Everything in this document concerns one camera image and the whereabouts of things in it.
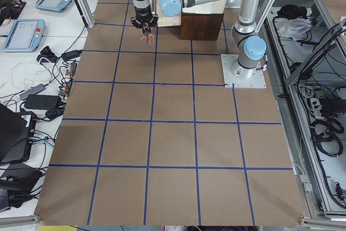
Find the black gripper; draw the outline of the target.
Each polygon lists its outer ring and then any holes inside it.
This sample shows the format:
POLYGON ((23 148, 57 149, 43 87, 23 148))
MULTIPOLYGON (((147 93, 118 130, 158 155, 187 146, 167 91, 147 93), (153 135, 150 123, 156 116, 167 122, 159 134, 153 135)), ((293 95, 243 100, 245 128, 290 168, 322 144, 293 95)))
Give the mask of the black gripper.
POLYGON ((147 31, 151 32, 151 28, 157 25, 158 16, 152 14, 150 6, 145 8, 135 6, 134 8, 135 17, 131 18, 132 25, 141 29, 143 34, 145 34, 145 26, 147 26, 147 31))

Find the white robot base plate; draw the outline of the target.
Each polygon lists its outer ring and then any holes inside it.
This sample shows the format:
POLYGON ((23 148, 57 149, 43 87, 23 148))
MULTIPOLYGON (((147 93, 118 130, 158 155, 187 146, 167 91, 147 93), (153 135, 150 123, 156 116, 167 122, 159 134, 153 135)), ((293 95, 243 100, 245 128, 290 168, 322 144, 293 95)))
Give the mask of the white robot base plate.
POLYGON ((260 61, 256 67, 245 69, 238 63, 239 55, 221 54, 224 86, 226 88, 265 89, 267 87, 260 61))

